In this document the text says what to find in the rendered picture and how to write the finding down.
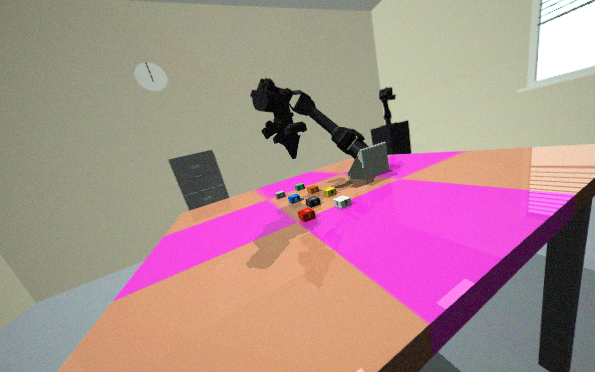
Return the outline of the red digit block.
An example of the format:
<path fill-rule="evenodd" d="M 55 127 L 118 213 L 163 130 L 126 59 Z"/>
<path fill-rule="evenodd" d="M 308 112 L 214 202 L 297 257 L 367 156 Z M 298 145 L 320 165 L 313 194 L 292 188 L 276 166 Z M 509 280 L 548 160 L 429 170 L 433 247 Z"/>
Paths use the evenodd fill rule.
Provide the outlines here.
<path fill-rule="evenodd" d="M 301 211 L 298 211 L 298 216 L 299 216 L 299 219 L 302 220 L 303 222 L 307 222 L 311 219 L 316 218 L 315 211 L 310 208 L 306 208 Z"/>

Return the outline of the blue block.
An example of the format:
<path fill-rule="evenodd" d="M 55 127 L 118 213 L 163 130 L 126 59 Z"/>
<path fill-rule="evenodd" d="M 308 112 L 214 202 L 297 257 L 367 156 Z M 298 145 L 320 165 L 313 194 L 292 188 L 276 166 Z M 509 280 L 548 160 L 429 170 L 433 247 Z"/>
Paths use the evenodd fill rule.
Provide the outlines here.
<path fill-rule="evenodd" d="M 290 202 L 290 203 L 292 203 L 292 204 L 293 204 L 293 203 L 296 203 L 296 202 L 298 202 L 298 201 L 301 201 L 301 199 L 300 199 L 300 195 L 298 195 L 298 194 L 294 194 L 294 195 L 288 196 L 288 200 L 289 200 L 289 202 Z"/>

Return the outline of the yellow block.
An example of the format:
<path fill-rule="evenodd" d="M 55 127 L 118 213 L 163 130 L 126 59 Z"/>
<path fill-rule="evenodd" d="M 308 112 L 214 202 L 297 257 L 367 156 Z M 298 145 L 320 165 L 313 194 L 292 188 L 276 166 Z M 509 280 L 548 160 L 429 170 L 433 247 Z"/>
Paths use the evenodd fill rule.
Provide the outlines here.
<path fill-rule="evenodd" d="M 323 195 L 324 196 L 328 196 L 328 197 L 329 196 L 332 196 L 334 194 L 337 194 L 336 188 L 333 188 L 333 187 L 325 188 L 325 189 L 322 190 L 322 192 L 323 192 Z"/>

